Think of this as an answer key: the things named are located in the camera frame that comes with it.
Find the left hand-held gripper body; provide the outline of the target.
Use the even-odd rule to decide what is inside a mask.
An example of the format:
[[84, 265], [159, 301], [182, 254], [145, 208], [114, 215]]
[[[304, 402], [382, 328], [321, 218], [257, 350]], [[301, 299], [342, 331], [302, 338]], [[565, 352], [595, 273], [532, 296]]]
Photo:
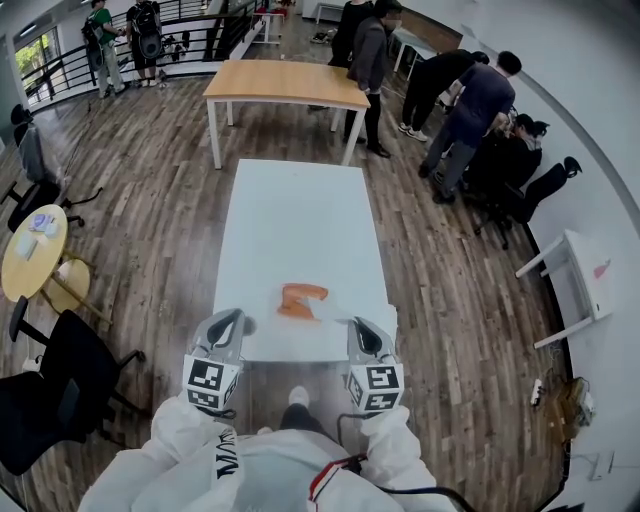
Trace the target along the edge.
[[243, 369], [239, 349], [196, 347], [184, 356], [183, 389], [198, 408], [223, 411], [237, 388]]

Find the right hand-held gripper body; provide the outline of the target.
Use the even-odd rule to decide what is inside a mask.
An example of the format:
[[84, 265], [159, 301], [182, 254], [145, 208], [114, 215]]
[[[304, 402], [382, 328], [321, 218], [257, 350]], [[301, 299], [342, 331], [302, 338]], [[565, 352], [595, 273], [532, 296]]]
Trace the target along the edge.
[[402, 364], [352, 365], [346, 389], [360, 413], [381, 413], [400, 405], [404, 394]]

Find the orange plastic snack packet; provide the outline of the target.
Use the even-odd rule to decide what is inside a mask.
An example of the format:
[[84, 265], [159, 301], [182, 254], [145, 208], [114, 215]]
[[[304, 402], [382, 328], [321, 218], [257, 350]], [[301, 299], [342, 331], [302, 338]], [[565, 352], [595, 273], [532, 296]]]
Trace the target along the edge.
[[289, 318], [315, 320], [315, 316], [308, 305], [308, 300], [324, 301], [328, 295], [329, 290], [321, 286], [286, 283], [282, 287], [282, 300], [277, 312]]

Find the person's left forearm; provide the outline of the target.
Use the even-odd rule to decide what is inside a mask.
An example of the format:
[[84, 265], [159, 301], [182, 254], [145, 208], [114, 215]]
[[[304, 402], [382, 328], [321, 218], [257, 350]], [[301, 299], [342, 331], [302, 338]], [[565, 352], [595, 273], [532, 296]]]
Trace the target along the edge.
[[178, 463], [209, 444], [221, 444], [224, 450], [235, 454], [237, 433], [197, 409], [183, 390], [159, 406], [152, 418], [150, 439], [143, 449], [156, 460]]

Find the person's right forearm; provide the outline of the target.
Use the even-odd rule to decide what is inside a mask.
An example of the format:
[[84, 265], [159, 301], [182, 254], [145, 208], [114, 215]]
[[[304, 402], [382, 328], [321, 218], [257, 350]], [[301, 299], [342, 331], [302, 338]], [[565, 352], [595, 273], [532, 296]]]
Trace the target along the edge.
[[421, 456], [421, 444], [409, 429], [409, 410], [399, 406], [362, 422], [367, 439], [364, 477], [384, 488], [406, 490], [433, 487], [436, 480]]

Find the person's black trousers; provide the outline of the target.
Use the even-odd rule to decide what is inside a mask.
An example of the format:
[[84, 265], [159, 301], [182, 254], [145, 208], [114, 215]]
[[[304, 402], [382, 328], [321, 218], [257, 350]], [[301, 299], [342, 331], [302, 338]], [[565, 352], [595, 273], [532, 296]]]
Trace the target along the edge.
[[289, 405], [283, 413], [280, 430], [301, 430], [314, 432], [333, 440], [319, 420], [311, 415], [309, 409], [300, 403]]

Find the person's white suit torso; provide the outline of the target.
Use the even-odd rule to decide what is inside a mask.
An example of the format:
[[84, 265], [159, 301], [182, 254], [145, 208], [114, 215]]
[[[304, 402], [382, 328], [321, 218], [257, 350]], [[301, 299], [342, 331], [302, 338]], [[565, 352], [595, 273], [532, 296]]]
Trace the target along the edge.
[[376, 485], [346, 467], [323, 435], [277, 430], [240, 436], [232, 454], [209, 444], [174, 463], [142, 448], [117, 454], [78, 512], [455, 512], [439, 495]]

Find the black office chair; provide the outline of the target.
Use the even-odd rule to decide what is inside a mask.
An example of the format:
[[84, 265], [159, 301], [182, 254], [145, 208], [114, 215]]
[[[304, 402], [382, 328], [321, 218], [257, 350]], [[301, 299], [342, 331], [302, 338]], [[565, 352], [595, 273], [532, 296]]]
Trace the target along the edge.
[[15, 476], [60, 442], [83, 443], [95, 431], [111, 440], [103, 427], [105, 420], [115, 418], [111, 399], [143, 417], [150, 415], [116, 390], [122, 370], [134, 360], [146, 360], [143, 351], [116, 360], [96, 332], [70, 310], [59, 315], [45, 336], [24, 319], [28, 304], [24, 296], [16, 303], [9, 336], [16, 341], [24, 333], [43, 345], [40, 366], [0, 378], [0, 464]]
[[[31, 112], [21, 104], [16, 104], [10, 113], [10, 120], [14, 126], [14, 141], [18, 148], [26, 131], [26, 126], [28, 124], [35, 125], [33, 116]], [[30, 214], [42, 206], [57, 204], [63, 209], [71, 209], [74, 206], [94, 201], [103, 191], [103, 188], [99, 187], [94, 195], [82, 200], [71, 201], [63, 194], [67, 188], [66, 180], [63, 176], [60, 184], [48, 182], [30, 183], [31, 186], [27, 191], [20, 195], [15, 191], [17, 182], [13, 181], [0, 198], [0, 205], [2, 205], [7, 198], [11, 198], [16, 202], [16, 206], [7, 221], [8, 228], [12, 233], [18, 229], [20, 224]]]
[[487, 219], [475, 229], [477, 235], [488, 223], [493, 222], [502, 239], [502, 248], [507, 250], [509, 243], [506, 237], [506, 226], [500, 199], [503, 195], [506, 183], [499, 175], [497, 168], [497, 145], [500, 139], [495, 134], [490, 134], [483, 140], [474, 155], [465, 175], [470, 186], [471, 203], [478, 206], [487, 214]]
[[582, 172], [581, 165], [572, 156], [567, 156], [563, 163], [555, 164], [544, 175], [532, 181], [522, 195], [516, 208], [515, 219], [520, 224], [528, 223], [536, 208], [546, 198], [558, 192], [569, 179]]

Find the white rectangular table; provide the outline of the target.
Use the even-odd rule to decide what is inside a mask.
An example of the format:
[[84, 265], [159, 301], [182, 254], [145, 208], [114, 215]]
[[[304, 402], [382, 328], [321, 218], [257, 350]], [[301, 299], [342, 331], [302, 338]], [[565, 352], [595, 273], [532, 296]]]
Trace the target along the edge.
[[240, 308], [254, 319], [256, 331], [241, 348], [249, 362], [347, 360], [345, 323], [277, 312], [286, 283], [324, 287], [340, 307], [396, 335], [361, 169], [239, 161], [213, 309]]

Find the round yellow table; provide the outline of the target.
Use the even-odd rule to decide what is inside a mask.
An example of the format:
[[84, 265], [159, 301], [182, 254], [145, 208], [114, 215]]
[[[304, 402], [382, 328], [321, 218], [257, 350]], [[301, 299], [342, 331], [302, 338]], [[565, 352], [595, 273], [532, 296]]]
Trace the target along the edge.
[[[55, 237], [31, 232], [38, 239], [38, 245], [25, 261], [14, 253], [14, 247], [23, 232], [30, 232], [30, 220], [36, 214], [54, 215], [59, 228]], [[111, 324], [110, 317], [88, 299], [95, 265], [69, 249], [69, 224], [65, 211], [55, 204], [42, 206], [30, 214], [9, 240], [0, 270], [0, 287], [5, 297], [14, 303], [22, 297], [31, 299], [40, 295], [58, 313], [83, 306]]]

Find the cardboard box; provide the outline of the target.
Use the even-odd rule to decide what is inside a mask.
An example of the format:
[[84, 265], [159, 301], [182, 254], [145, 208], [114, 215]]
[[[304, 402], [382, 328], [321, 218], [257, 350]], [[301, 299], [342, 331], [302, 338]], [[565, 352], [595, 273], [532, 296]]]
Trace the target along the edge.
[[595, 416], [589, 382], [583, 377], [561, 382], [549, 395], [546, 410], [555, 441], [561, 445], [572, 441]]

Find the purple packet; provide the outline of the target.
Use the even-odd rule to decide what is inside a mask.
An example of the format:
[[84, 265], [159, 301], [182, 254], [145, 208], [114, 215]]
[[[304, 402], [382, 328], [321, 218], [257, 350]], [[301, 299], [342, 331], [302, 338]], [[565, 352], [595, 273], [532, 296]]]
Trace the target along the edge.
[[36, 214], [29, 224], [30, 232], [44, 234], [47, 237], [55, 237], [58, 228], [56, 217], [52, 214]]

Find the white flat box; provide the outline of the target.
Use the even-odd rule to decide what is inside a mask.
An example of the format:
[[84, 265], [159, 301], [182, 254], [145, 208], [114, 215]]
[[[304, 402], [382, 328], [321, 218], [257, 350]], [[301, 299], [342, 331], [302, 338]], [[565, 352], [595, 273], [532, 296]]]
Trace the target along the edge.
[[38, 239], [31, 232], [23, 232], [17, 239], [14, 253], [21, 259], [28, 261], [38, 245]]

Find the white side desk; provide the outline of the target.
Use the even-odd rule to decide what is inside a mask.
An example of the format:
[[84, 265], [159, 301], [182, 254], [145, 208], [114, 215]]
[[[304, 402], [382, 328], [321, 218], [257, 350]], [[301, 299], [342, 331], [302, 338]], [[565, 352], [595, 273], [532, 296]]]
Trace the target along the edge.
[[566, 339], [612, 314], [614, 307], [607, 276], [609, 268], [600, 279], [595, 279], [593, 275], [594, 268], [607, 259], [610, 258], [604, 256], [594, 240], [575, 231], [565, 230], [515, 272], [515, 277], [520, 279], [541, 264], [545, 265], [545, 269], [539, 274], [541, 278], [559, 272], [566, 279], [577, 306], [583, 312], [582, 318], [573, 325], [535, 342], [535, 349]]

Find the grey jacket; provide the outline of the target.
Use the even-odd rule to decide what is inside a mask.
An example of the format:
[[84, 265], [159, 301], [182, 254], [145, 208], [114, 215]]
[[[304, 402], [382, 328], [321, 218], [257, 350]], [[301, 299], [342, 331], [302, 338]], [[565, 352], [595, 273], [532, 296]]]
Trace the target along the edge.
[[39, 129], [28, 124], [18, 146], [22, 169], [32, 183], [48, 182], [60, 184], [60, 165], [50, 144], [40, 134]]

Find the wooden top table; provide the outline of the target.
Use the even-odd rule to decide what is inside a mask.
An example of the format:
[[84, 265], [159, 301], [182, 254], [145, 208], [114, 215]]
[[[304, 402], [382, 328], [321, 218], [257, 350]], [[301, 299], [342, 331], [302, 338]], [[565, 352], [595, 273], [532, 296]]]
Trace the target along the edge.
[[348, 137], [343, 166], [349, 165], [370, 103], [347, 70], [323, 64], [286, 60], [226, 60], [208, 84], [206, 100], [214, 166], [223, 167], [216, 105], [226, 106], [229, 126], [234, 124], [236, 102], [324, 106], [334, 111], [331, 130], [336, 131], [340, 112], [354, 111], [356, 118]]

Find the black metal railing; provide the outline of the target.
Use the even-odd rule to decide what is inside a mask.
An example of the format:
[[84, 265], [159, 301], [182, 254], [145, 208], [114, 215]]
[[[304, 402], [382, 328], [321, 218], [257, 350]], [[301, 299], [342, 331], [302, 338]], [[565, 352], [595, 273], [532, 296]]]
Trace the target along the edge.
[[[269, 0], [158, 0], [162, 51], [157, 70], [168, 76], [212, 73], [216, 65], [239, 58], [255, 37], [254, 15], [267, 12]], [[44, 107], [97, 88], [97, 74], [89, 67], [80, 44], [44, 67], [43, 75], [27, 90], [29, 105]]]

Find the white desk grey top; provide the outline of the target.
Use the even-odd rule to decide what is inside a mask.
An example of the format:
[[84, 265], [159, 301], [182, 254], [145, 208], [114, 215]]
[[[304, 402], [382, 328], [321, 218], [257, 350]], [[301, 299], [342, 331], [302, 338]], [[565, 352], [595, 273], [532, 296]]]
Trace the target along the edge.
[[398, 28], [391, 34], [392, 40], [399, 44], [399, 50], [395, 58], [393, 72], [399, 71], [400, 65], [403, 62], [404, 53], [407, 49], [413, 51], [413, 57], [410, 61], [410, 68], [407, 74], [407, 79], [410, 79], [414, 68], [418, 61], [426, 61], [437, 55], [437, 51], [432, 48], [428, 43], [419, 39], [414, 33], [404, 29]]

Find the window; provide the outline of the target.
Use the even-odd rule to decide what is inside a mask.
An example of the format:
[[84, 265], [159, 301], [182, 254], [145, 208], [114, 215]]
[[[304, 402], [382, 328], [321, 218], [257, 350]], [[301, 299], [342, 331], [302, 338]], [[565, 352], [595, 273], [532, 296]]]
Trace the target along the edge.
[[24, 89], [27, 90], [45, 72], [44, 67], [61, 55], [57, 29], [41, 34], [15, 53]]

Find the small white table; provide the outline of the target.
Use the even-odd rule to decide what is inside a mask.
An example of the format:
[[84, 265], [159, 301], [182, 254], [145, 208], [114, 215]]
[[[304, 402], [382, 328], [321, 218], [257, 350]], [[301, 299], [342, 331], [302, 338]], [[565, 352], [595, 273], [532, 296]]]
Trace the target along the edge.
[[252, 42], [262, 45], [280, 45], [285, 16], [282, 13], [264, 12], [254, 15], [255, 37]]

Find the long white table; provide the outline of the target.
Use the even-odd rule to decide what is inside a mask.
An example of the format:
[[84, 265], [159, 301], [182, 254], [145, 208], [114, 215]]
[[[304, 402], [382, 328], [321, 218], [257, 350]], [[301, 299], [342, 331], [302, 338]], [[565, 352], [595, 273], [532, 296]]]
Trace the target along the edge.
[[316, 23], [320, 22], [338, 22], [344, 11], [344, 4], [319, 2], [315, 8]]

